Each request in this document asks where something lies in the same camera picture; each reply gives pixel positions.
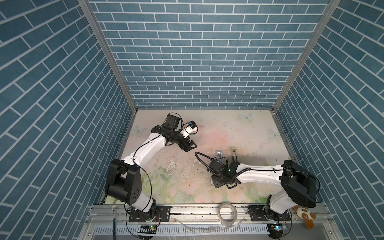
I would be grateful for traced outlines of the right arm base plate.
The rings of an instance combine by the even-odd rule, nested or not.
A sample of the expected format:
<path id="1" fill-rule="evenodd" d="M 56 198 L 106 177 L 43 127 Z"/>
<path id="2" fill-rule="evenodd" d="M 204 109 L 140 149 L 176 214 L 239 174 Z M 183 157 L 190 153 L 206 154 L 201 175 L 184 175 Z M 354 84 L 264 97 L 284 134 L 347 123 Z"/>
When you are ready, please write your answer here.
<path id="1" fill-rule="evenodd" d="M 249 205 L 246 207 L 252 222 L 288 222 L 292 219 L 288 210 L 286 210 L 283 214 L 277 214 L 273 211 L 266 212 L 265 207 L 265 205 Z"/>

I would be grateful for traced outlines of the olive grey stapler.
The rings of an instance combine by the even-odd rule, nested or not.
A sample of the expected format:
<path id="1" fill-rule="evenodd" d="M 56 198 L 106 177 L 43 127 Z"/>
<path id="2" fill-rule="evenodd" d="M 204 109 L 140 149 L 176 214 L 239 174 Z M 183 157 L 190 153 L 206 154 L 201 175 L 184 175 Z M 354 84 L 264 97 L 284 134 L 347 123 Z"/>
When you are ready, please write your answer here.
<path id="1" fill-rule="evenodd" d="M 238 156 L 237 156 L 237 149 L 236 148 L 232 148 L 232 160 L 234 163 L 238 162 Z"/>

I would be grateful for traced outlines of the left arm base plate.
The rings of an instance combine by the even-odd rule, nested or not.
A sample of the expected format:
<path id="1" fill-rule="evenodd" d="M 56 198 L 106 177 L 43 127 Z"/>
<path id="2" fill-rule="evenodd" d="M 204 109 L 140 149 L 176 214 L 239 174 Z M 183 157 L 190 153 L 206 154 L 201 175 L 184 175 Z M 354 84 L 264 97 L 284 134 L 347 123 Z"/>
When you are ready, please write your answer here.
<path id="1" fill-rule="evenodd" d="M 148 212 L 139 211 L 130 207 L 128 210 L 130 223 L 153 222 L 155 218 L 157 222 L 169 222 L 171 214 L 171 206 L 152 206 Z"/>

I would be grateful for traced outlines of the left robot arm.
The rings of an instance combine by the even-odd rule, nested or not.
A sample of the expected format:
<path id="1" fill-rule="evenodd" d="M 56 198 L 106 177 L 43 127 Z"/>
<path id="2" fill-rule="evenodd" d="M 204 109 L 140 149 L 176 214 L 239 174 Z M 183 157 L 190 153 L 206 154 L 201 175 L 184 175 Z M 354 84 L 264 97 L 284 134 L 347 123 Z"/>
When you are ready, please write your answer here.
<path id="1" fill-rule="evenodd" d="M 147 140 L 133 153 L 113 160 L 107 171 L 105 194 L 145 214 L 152 213 L 156 201 L 142 190 L 141 172 L 157 152 L 167 145 L 178 145 L 184 152 L 197 148 L 190 136 L 199 128 L 194 121 L 184 122 L 177 113 L 169 113 L 162 125 L 151 129 Z"/>

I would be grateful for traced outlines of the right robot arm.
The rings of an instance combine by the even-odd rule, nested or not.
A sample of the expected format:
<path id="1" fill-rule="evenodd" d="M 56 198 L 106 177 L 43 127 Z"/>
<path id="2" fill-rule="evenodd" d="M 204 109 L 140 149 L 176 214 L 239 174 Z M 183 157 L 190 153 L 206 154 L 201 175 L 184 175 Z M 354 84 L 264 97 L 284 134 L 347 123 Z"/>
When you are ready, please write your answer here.
<path id="1" fill-rule="evenodd" d="M 251 166 L 238 162 L 226 165 L 211 160 L 206 167 L 212 174 L 216 188 L 227 186 L 231 189 L 244 183 L 266 184 L 278 188 L 276 193 L 268 194 L 266 213 L 281 215 L 297 205 L 314 208 L 317 204 L 318 179 L 294 161 L 285 160 L 283 164 L 276 166 Z"/>

